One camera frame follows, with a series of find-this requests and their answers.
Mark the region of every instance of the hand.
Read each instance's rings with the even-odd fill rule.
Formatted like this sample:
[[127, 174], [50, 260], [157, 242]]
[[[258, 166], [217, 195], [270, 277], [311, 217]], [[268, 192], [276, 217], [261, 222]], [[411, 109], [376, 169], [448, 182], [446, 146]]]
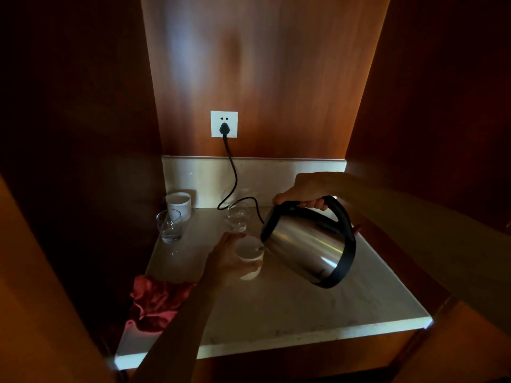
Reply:
[[299, 201], [299, 207], [318, 208], [325, 211], [323, 196], [333, 195], [332, 183], [337, 172], [299, 173], [294, 180], [294, 186], [273, 198], [273, 204], [282, 204], [288, 200]]
[[250, 263], [243, 262], [234, 252], [236, 242], [245, 237], [244, 233], [224, 232], [218, 244], [209, 253], [201, 283], [216, 290], [256, 271], [263, 265], [261, 260]]

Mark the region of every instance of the drinking glass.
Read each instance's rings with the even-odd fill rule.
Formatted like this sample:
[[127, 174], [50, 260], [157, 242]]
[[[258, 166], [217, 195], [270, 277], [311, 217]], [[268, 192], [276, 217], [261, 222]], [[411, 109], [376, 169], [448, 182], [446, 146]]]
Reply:
[[250, 207], [243, 202], [233, 202], [227, 208], [227, 224], [233, 232], [242, 232], [247, 228], [248, 217], [250, 216]]
[[183, 236], [181, 212], [176, 209], [165, 210], [156, 217], [158, 231], [165, 243], [177, 242]]

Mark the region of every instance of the white ceramic cup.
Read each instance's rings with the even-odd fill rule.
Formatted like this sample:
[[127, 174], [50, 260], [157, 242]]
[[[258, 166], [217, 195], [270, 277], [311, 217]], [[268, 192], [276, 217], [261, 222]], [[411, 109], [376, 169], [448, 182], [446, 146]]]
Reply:
[[192, 198], [186, 192], [175, 192], [170, 193], [165, 196], [165, 200], [167, 201], [167, 209], [177, 209], [181, 212], [181, 218], [183, 222], [186, 222], [190, 219], [192, 215]]
[[[243, 262], [255, 262], [257, 260], [262, 260], [264, 256], [263, 243], [258, 238], [254, 238], [253, 236], [246, 236], [245, 238], [241, 238], [236, 243], [236, 247], [234, 250], [237, 256]], [[256, 271], [248, 273], [241, 277], [240, 279], [243, 279], [245, 281], [254, 279], [261, 272], [261, 268], [262, 266], [259, 266], [259, 268]]]

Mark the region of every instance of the pink towel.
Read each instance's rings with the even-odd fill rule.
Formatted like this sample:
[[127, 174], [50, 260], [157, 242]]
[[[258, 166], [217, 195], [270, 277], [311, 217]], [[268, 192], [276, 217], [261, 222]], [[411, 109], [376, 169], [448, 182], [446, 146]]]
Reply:
[[188, 298], [195, 283], [158, 281], [144, 275], [135, 277], [133, 306], [126, 327], [135, 325], [138, 330], [160, 333], [172, 321], [182, 303]]

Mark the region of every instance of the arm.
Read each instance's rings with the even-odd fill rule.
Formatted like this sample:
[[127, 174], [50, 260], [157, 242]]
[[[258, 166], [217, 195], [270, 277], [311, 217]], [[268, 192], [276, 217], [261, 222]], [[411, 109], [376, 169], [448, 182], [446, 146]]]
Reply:
[[298, 200], [326, 209], [320, 198], [328, 194], [351, 203], [455, 297], [511, 335], [511, 236], [347, 173], [301, 173], [274, 203]]
[[179, 313], [149, 350], [130, 383], [192, 380], [202, 333], [221, 290], [240, 277], [256, 271], [262, 261], [242, 262], [234, 253], [245, 234], [226, 232], [209, 254], [204, 274]]

